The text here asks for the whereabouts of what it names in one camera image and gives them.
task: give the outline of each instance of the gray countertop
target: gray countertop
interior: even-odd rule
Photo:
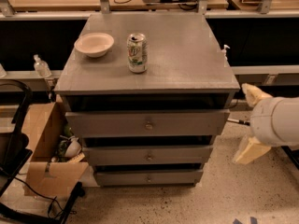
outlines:
[[[81,35],[107,33],[112,49],[89,58],[75,49],[55,92],[61,95],[105,93],[238,91],[235,75],[224,58],[204,16],[193,12],[121,12],[94,14]],[[149,69],[132,73],[127,64],[126,39],[145,34]]]

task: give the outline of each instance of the floor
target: floor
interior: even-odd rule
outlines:
[[[249,119],[250,109],[244,103],[231,111],[231,119]],[[85,196],[77,199],[73,208],[76,214],[70,215],[67,223],[299,223],[299,170],[280,147],[248,165],[232,163],[248,128],[232,122],[225,125],[195,187],[99,188],[93,187],[93,176],[87,172],[82,177]],[[50,204],[42,198],[24,197],[22,183],[17,181],[10,185],[1,202],[12,209],[43,216]],[[0,218],[0,223],[15,222]]]

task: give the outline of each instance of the soda can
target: soda can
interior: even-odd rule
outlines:
[[[129,69],[142,73],[148,69],[148,42],[145,35],[130,34],[127,39]]]

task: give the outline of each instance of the wooden table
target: wooden table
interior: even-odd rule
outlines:
[[[9,0],[9,3],[16,11],[85,11],[100,10],[100,0]],[[179,9],[178,5],[160,4],[147,5],[143,0],[132,0],[126,4],[117,4],[114,0],[109,0],[111,10],[140,10],[140,9]],[[207,8],[226,9],[226,0],[208,0]]]
[[[258,3],[242,3],[240,0],[228,0],[234,8],[241,10],[256,10]],[[272,0],[271,9],[298,9],[299,0]]]

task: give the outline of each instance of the cabinet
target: cabinet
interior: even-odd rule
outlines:
[[[55,92],[98,185],[199,182],[239,90],[205,18],[177,12],[96,14],[81,34],[91,32],[112,35],[112,50],[96,59],[73,50]],[[144,33],[149,42],[149,69],[143,74],[126,64],[132,32]]]

